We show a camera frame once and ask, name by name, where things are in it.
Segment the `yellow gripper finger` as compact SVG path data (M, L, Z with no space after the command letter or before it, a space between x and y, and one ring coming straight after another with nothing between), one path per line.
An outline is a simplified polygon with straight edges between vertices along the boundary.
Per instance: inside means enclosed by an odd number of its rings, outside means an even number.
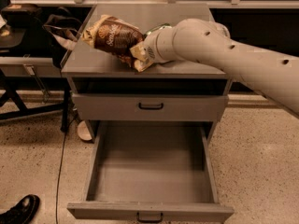
M136 61L146 62L149 57L144 48L144 42L141 41L130 48L130 52Z

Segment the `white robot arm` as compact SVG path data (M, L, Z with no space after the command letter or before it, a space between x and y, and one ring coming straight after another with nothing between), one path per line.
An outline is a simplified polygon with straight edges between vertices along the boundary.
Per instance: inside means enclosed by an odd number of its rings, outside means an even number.
M172 61L215 67L299 116L299 58L236 42L219 23L187 19L151 32L130 52L139 60L139 71Z

